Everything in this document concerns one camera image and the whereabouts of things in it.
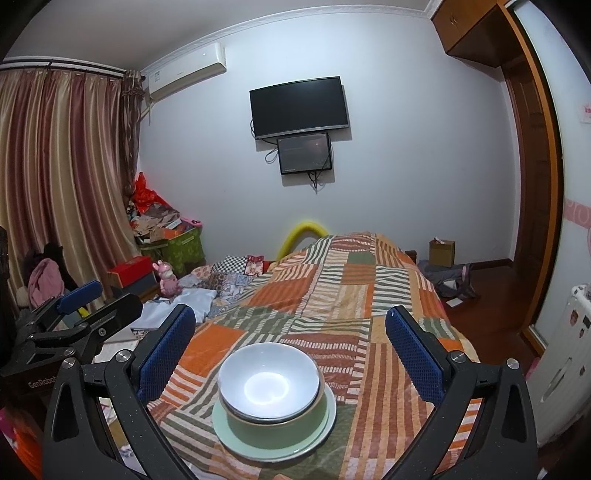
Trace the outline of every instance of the gray bag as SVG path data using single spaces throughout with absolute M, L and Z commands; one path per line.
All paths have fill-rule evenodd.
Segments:
M 480 297 L 470 283 L 470 264 L 441 267 L 431 265 L 427 260 L 421 260 L 418 263 L 418 269 L 433 283 L 437 295 L 443 299 L 457 297 L 460 300 L 467 300 Z

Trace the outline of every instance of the pink stuffed toy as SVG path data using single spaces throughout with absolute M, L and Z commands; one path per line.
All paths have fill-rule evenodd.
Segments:
M 158 272 L 158 276 L 160 277 L 160 292 L 163 297 L 171 299 L 181 293 L 177 277 L 173 273 L 173 268 L 169 263 L 158 260 L 158 263 L 152 264 L 152 268 Z

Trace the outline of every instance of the black monitor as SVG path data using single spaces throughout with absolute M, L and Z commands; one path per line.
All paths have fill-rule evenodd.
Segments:
M 282 175 L 332 168 L 330 139 L 326 132 L 278 138 L 277 150 Z
M 251 90 L 256 139 L 349 126 L 340 77 Z

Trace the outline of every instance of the cardboard box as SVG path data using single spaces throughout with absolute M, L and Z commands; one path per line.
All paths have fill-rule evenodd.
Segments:
M 182 230 L 169 230 L 168 228 L 156 227 L 150 232 L 150 242 L 158 242 L 159 240 L 172 240 L 182 235 Z
M 456 243 L 452 240 L 442 240 L 442 244 L 435 239 L 429 242 L 429 263 L 442 267 L 452 267 L 456 260 Z
M 158 287 L 158 291 L 160 291 L 160 285 L 156 281 L 156 277 L 152 271 L 139 280 L 130 283 L 126 287 L 119 288 L 117 286 L 111 286 L 111 292 L 113 292 L 113 296 L 116 299 L 122 297 L 126 293 L 132 293 L 137 295 L 141 300 L 144 296 L 152 292 L 155 286 Z
M 150 272 L 152 272 L 152 259 L 150 257 L 133 257 L 131 260 L 111 268 L 107 275 L 109 285 L 125 288 Z

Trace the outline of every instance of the pink clothing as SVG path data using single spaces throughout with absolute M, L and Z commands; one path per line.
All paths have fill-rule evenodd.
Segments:
M 34 309 L 52 297 L 63 295 L 64 281 L 57 263 L 50 258 L 41 260 L 29 278 L 27 290 L 29 302 Z

